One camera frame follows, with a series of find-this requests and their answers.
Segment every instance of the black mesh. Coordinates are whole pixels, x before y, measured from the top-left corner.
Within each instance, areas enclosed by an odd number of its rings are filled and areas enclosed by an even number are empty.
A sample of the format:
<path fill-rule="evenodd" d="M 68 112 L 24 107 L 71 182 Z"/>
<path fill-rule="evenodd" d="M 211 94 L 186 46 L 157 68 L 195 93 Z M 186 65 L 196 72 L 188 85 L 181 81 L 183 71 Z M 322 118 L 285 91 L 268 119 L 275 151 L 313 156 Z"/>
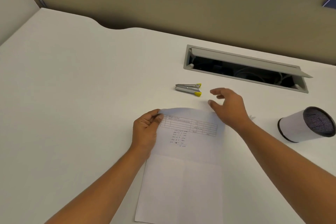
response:
<path fill-rule="evenodd" d="M 307 126 L 320 136 L 332 137 L 336 134 L 335 122 L 320 108 L 306 108 L 303 112 L 303 118 Z"/>

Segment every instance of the person's left hand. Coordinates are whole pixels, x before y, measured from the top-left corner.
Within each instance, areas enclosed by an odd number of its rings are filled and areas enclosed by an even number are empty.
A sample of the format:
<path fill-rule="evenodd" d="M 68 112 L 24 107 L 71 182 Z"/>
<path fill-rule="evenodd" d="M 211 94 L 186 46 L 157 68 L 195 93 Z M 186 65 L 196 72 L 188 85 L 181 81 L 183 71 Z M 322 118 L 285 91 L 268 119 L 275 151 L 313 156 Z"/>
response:
<path fill-rule="evenodd" d="M 156 130 L 163 119 L 160 109 L 145 113 L 133 123 L 133 137 L 130 149 L 140 150 L 149 158 L 156 142 Z"/>

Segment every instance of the person's left arm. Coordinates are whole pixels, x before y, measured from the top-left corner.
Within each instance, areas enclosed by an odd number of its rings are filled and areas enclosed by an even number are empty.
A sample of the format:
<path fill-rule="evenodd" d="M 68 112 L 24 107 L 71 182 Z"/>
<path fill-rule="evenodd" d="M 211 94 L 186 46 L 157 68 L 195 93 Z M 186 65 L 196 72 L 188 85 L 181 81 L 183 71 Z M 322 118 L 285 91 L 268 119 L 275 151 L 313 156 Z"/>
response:
<path fill-rule="evenodd" d="M 151 154 L 163 114 L 150 111 L 133 124 L 129 150 L 45 224 L 109 224 L 140 167 Z"/>

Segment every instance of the white desk surface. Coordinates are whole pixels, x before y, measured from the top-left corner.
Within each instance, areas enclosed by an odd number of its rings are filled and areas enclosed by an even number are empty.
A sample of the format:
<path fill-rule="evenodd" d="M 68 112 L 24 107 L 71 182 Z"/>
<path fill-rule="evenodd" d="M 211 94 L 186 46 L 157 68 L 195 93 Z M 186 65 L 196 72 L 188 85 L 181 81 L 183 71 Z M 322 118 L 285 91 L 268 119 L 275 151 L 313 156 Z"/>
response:
<path fill-rule="evenodd" d="M 187 44 L 299 65 L 314 77 L 309 94 L 185 70 Z M 244 97 L 256 124 L 336 175 L 335 137 L 293 144 L 277 130 L 308 106 L 336 118 L 335 79 L 331 65 L 41 9 L 0 47 L 1 222 L 43 223 L 124 154 L 133 120 L 155 108 L 210 110 L 209 90 L 220 86 Z M 200 82 L 200 98 L 174 90 Z M 228 127 L 222 166 L 224 223 L 303 223 Z M 143 173 L 112 223 L 134 222 Z"/>

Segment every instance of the hand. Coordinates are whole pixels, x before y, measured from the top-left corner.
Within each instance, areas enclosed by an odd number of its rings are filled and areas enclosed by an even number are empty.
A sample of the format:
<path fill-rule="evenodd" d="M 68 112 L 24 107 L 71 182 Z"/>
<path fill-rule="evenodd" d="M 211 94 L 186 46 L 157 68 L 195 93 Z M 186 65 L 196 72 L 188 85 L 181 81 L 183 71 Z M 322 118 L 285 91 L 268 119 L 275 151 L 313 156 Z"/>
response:
<path fill-rule="evenodd" d="M 156 130 L 163 119 L 160 109 L 145 113 L 133 123 L 133 137 L 130 149 L 140 150 L 149 158 L 156 142 Z"/>
<path fill-rule="evenodd" d="M 218 99 L 225 99 L 223 105 L 219 105 L 213 100 L 208 101 L 208 104 L 216 112 L 222 122 L 236 131 L 251 122 L 247 115 L 243 98 L 233 90 L 217 88 L 210 90 L 210 93 L 217 95 Z"/>

